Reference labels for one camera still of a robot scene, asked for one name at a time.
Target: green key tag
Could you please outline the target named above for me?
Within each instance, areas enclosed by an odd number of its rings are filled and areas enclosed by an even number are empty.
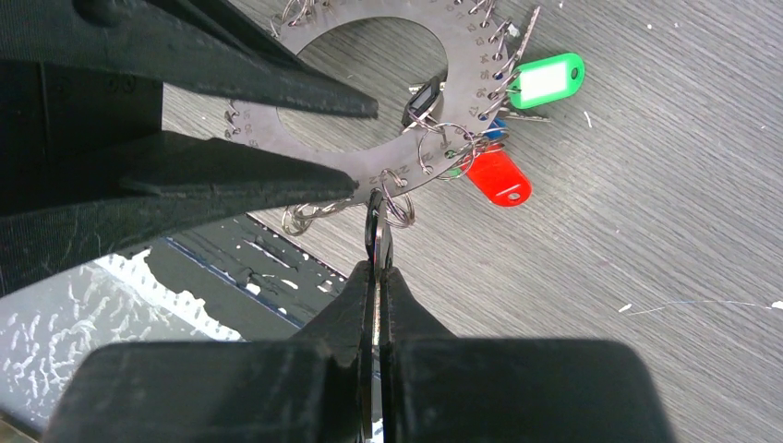
[[[584,81],[584,61],[574,53],[525,63],[517,66],[516,70],[520,71],[519,77],[510,86],[514,92],[509,93],[516,109],[528,109],[571,97]]]

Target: numbered metal disc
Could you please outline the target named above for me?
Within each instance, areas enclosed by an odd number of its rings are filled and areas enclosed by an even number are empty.
[[[439,106],[431,115],[439,122],[463,126],[474,134],[489,127],[497,111],[483,119],[480,114],[493,103],[487,95],[502,79],[493,78],[492,73],[505,60],[492,59],[497,44],[488,40],[497,27],[490,23],[482,28],[485,11],[469,13],[475,2],[456,5],[453,0],[332,0],[330,3],[323,6],[317,2],[315,12],[297,26],[281,26],[281,43],[298,54],[319,36],[354,21],[402,18],[417,23],[440,41],[449,63],[449,80]],[[397,196],[450,169],[457,159],[447,158],[445,152],[458,150],[466,143],[464,135],[454,126],[443,128],[447,143],[440,135],[426,137],[422,160],[432,168],[432,174],[426,174],[419,165],[417,153],[418,141],[426,132],[423,128],[417,127],[368,150],[327,152],[314,150],[291,136],[275,107],[248,102],[235,102],[234,107],[239,113],[234,119],[239,132],[232,136],[233,140],[345,171],[359,184],[352,199],[355,204],[369,200],[372,189],[380,185],[379,177],[384,169],[396,172],[405,182],[404,187],[398,187],[394,181],[386,181],[391,195]]]

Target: key tag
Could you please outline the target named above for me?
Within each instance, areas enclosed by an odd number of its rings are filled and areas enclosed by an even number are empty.
[[[489,145],[487,152],[476,157],[465,174],[489,201],[498,206],[519,206],[533,194],[530,181],[503,150],[502,143]]]
[[[584,61],[566,53],[516,67],[519,77],[512,82],[509,99],[516,109],[528,109],[571,97],[584,81]]]

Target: red key tag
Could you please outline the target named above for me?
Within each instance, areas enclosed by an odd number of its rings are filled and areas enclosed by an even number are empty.
[[[476,157],[467,170],[467,177],[492,203],[519,206],[533,194],[533,186],[502,147],[502,144],[487,147],[488,152]]]

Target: black key tag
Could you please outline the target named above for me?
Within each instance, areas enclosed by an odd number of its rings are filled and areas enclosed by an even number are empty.
[[[435,76],[431,78],[413,97],[411,97],[411,100],[405,104],[402,120],[403,127],[409,127],[415,122],[413,117],[411,117],[411,114],[420,118],[432,111],[432,106],[440,96],[440,82],[440,77]]]

